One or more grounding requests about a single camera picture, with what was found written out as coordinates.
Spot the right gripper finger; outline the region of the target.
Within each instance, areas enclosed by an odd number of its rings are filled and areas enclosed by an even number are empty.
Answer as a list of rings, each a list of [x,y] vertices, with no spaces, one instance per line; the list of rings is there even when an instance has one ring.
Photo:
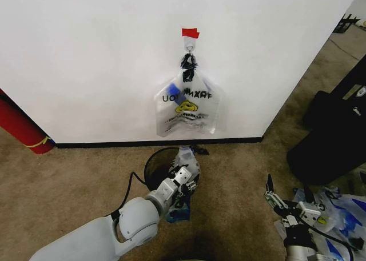
[[[304,195],[305,195],[305,206],[311,210],[317,210],[320,212],[325,211],[325,206],[322,203],[318,203],[315,200],[315,196],[308,185],[304,185]]]
[[[271,174],[268,174],[264,193],[267,203],[278,215],[288,215],[288,205],[274,192],[273,180]]]

